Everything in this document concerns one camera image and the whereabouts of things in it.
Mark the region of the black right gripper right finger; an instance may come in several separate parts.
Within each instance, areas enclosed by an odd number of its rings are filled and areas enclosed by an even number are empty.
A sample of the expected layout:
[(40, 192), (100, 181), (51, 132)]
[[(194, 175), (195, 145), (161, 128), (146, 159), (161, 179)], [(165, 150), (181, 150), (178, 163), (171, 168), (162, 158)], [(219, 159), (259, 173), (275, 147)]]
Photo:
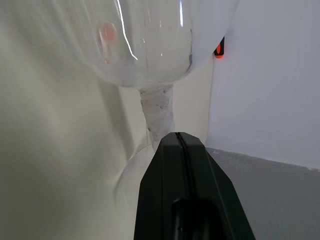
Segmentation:
[(232, 181), (197, 138), (178, 133), (188, 183), (186, 240), (256, 240)]

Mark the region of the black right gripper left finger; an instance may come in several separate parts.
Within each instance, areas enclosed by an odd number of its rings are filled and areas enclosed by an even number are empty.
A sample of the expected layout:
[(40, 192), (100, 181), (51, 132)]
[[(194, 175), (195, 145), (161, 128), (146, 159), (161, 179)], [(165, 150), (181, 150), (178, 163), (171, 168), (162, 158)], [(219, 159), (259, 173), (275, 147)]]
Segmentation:
[(160, 141), (139, 186), (133, 240), (194, 240), (186, 132)]

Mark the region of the clear wine glass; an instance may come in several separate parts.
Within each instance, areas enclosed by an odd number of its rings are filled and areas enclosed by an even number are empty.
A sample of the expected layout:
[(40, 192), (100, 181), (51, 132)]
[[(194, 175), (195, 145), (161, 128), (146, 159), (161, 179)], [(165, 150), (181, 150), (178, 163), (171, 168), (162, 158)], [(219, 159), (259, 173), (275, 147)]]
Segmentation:
[(173, 85), (227, 31), (238, 0), (8, 0), (47, 84), (33, 95), (44, 128), (80, 166), (84, 211), (131, 223), (138, 181), (174, 131)]

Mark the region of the orange and black screwdriver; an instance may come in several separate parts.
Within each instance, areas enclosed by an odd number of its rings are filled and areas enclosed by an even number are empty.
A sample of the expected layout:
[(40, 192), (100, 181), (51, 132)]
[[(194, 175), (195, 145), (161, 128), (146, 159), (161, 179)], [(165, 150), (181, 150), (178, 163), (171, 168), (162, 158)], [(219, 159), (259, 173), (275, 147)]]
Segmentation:
[(225, 54), (225, 38), (223, 37), (219, 45), (214, 50), (213, 56), (216, 59), (222, 59), (224, 57), (224, 54)]

